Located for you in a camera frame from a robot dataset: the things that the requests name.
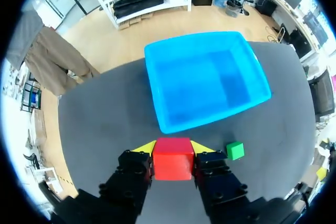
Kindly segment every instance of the cable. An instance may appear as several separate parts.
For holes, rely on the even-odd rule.
[[[263,4],[264,4],[264,2],[265,2],[266,0],[263,0],[263,2],[261,3],[261,5],[258,5],[257,3],[255,4],[255,5],[258,5],[258,6],[263,6]]]

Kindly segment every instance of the blue plastic bin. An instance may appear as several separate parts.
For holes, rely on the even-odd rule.
[[[271,97],[258,59],[238,32],[161,40],[147,45],[144,53],[165,134],[226,118]]]

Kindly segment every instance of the cardboard box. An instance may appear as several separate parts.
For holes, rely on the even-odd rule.
[[[30,143],[33,146],[44,144],[47,140],[47,133],[42,110],[33,109],[32,116],[30,118],[29,135]]]

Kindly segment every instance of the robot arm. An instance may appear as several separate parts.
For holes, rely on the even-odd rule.
[[[201,153],[194,157],[193,176],[201,193],[206,214],[217,223],[282,223],[299,217],[292,202],[280,198],[250,202],[247,185],[240,183],[225,163],[222,151]],[[154,175],[149,153],[124,151],[119,166],[106,183],[99,185],[100,197],[83,190],[73,199],[63,201],[45,182],[39,186],[54,206],[53,223],[136,223]]]

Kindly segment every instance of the screw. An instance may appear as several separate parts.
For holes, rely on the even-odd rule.
[[[221,192],[216,192],[213,194],[212,199],[221,199],[223,194]]]
[[[247,185],[245,185],[245,184],[241,184],[241,185],[240,185],[240,188],[241,188],[241,190],[244,190],[244,191],[245,191],[245,190],[247,190]]]
[[[259,214],[251,214],[249,216],[247,216],[248,219],[252,220],[252,221],[257,221],[260,219],[260,215]]]
[[[117,171],[122,172],[124,168],[122,166],[117,166]]]
[[[133,193],[132,193],[132,191],[125,191],[124,192],[124,196],[126,197],[126,198],[133,198]]]
[[[134,171],[135,174],[143,174],[143,170],[141,168],[137,168],[135,171]]]
[[[205,175],[211,175],[212,174],[212,170],[204,170],[203,171]]]
[[[98,187],[100,190],[107,190],[106,184],[100,184]]]

